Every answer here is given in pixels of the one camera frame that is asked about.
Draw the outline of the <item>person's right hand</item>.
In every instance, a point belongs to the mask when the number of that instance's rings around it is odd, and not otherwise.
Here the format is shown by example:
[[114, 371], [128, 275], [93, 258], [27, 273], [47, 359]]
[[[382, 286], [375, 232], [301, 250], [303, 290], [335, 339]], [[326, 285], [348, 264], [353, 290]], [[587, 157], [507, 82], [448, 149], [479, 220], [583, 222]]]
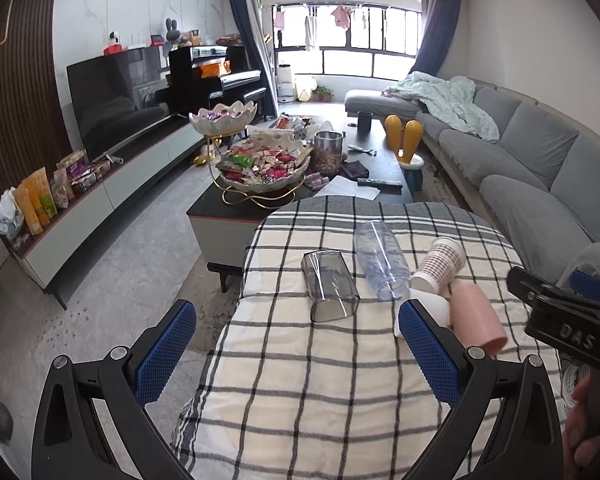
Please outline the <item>person's right hand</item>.
[[573, 390], [574, 405], [562, 433], [564, 479], [600, 479], [600, 372], [591, 368], [588, 377]]

